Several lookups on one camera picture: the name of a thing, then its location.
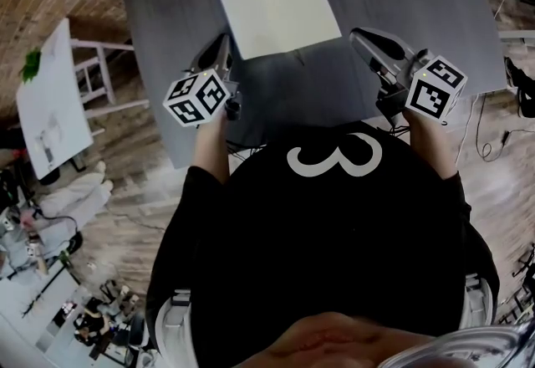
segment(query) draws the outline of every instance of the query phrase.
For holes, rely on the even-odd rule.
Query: white table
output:
[[[97,56],[74,64],[72,48],[96,49]],[[104,49],[133,50],[131,45],[71,39],[69,20],[64,18],[41,48],[39,72],[17,91],[17,107],[24,140],[38,179],[79,154],[93,143],[87,119],[132,106],[147,106],[148,100],[115,105]],[[104,87],[93,90],[87,68],[98,64]],[[76,72],[83,70],[88,92],[79,92]],[[110,106],[84,110],[84,103],[106,95]]]

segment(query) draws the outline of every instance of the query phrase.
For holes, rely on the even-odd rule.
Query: eyeglasses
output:
[[[520,325],[493,325],[443,335],[382,362],[378,368],[533,368],[535,319]]]

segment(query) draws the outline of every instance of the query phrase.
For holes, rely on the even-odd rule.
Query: white shoe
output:
[[[94,167],[94,171],[98,173],[102,173],[103,175],[106,173],[106,163],[104,163],[102,160],[100,160],[97,165]]]
[[[102,187],[107,190],[108,192],[111,192],[111,190],[114,189],[114,183],[110,181],[110,179],[102,182]]]

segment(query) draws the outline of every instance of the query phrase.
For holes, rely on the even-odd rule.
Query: dark table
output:
[[[468,76],[464,95],[503,89],[502,51],[487,0],[329,0],[342,38],[248,61],[235,57],[242,119],[228,139],[255,146],[298,125],[338,125],[376,116],[379,80],[351,48],[354,27],[394,33],[441,54]],[[219,0],[125,0],[141,78],[175,167],[191,161],[196,131],[164,110],[171,81],[218,33],[229,30]]]

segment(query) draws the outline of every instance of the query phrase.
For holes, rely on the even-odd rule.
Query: paper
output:
[[[287,53],[342,34],[327,0],[222,0],[244,59]]]

